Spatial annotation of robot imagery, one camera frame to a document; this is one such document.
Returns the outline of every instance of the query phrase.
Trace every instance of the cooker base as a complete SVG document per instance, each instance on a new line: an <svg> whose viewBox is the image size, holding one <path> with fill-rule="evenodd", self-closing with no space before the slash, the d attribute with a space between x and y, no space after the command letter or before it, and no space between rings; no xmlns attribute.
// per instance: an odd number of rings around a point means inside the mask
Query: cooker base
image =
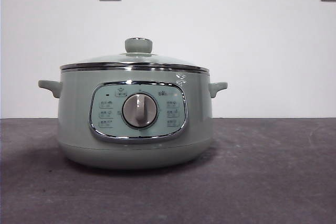
<svg viewBox="0 0 336 224"><path fill-rule="evenodd" d="M185 163L204 152L213 139L171 148L100 150L59 143L65 155L77 163L106 169L149 169Z"/></svg>

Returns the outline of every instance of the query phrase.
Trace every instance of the dark countertop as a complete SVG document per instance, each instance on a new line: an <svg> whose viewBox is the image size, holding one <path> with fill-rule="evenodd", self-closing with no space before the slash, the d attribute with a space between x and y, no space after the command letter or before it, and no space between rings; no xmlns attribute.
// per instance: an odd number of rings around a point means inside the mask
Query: dark countertop
<svg viewBox="0 0 336 224"><path fill-rule="evenodd" d="M3 119L2 223L336 223L336 119L214 122L194 161L115 171L66 159L56 119Z"/></svg>

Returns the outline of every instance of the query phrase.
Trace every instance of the pot handle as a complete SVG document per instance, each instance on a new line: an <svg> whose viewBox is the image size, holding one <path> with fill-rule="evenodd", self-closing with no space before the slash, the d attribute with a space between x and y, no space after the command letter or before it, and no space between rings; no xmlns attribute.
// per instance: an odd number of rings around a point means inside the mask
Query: pot handle
<svg viewBox="0 0 336 224"><path fill-rule="evenodd" d="M209 83L209 91L211 98L215 98L218 91L227 89L227 82Z"/></svg>
<svg viewBox="0 0 336 224"><path fill-rule="evenodd" d="M61 82L40 80L38 81L38 86L42 89L50 90L55 98L59 98L61 96L61 90L62 90Z"/></svg>

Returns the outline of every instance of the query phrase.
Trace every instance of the silver dial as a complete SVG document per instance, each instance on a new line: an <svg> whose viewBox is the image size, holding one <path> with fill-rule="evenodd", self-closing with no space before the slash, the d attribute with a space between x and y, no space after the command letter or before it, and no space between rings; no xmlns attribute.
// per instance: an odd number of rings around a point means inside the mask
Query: silver dial
<svg viewBox="0 0 336 224"><path fill-rule="evenodd" d="M134 94L124 103L122 114L124 119L134 127L146 127L156 118L155 101L146 94Z"/></svg>

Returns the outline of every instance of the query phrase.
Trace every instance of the glass lid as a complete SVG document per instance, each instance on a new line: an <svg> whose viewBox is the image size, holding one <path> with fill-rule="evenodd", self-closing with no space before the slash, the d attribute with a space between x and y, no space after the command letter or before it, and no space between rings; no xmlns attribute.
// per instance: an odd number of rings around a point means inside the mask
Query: glass lid
<svg viewBox="0 0 336 224"><path fill-rule="evenodd" d="M78 63L72 63L61 66L61 70L91 68L99 70L99 68L164 68L179 70L197 70L209 72L206 68L195 66L184 60L172 57L159 56L152 54L153 42L145 38L130 38L125 41L126 53L119 55L107 55L96 57Z"/></svg>

